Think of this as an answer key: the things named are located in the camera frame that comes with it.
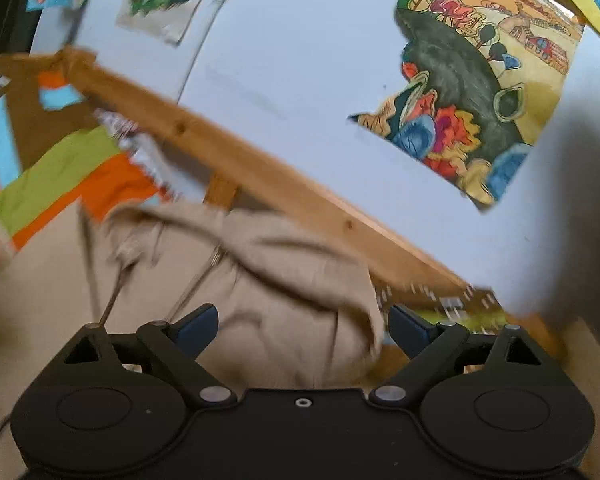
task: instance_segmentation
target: wooden beam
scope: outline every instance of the wooden beam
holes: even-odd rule
[[[305,228],[344,243],[369,269],[395,286],[411,282],[464,286],[445,266],[329,189],[211,121],[93,63],[65,51],[67,78],[97,94],[148,132],[168,140],[202,164],[240,183],[256,199]]]
[[[61,50],[60,52],[56,52],[55,54],[0,54],[0,59],[7,58],[12,61],[35,61],[40,63],[53,63],[62,59],[63,56],[64,53]]]
[[[206,188],[205,204],[215,205],[229,211],[238,195],[238,184],[230,178],[225,178],[217,171],[211,176],[211,182]]]

